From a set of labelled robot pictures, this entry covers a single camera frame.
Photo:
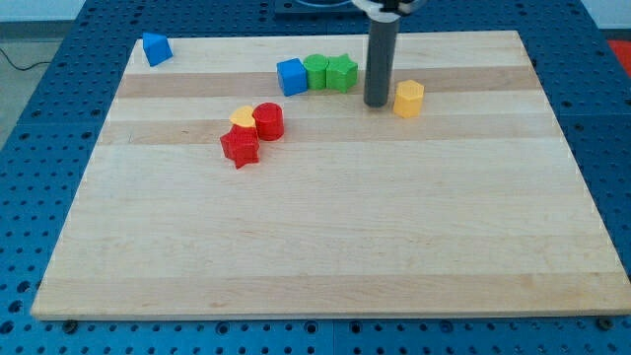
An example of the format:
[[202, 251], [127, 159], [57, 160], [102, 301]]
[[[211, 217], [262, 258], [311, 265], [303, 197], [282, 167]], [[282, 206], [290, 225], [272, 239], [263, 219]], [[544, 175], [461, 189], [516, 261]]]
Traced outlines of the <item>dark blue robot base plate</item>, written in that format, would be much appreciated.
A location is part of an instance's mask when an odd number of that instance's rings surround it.
[[362, 11], [351, 0], [274, 0], [274, 16], [294, 18], [298, 16], [356, 15]]

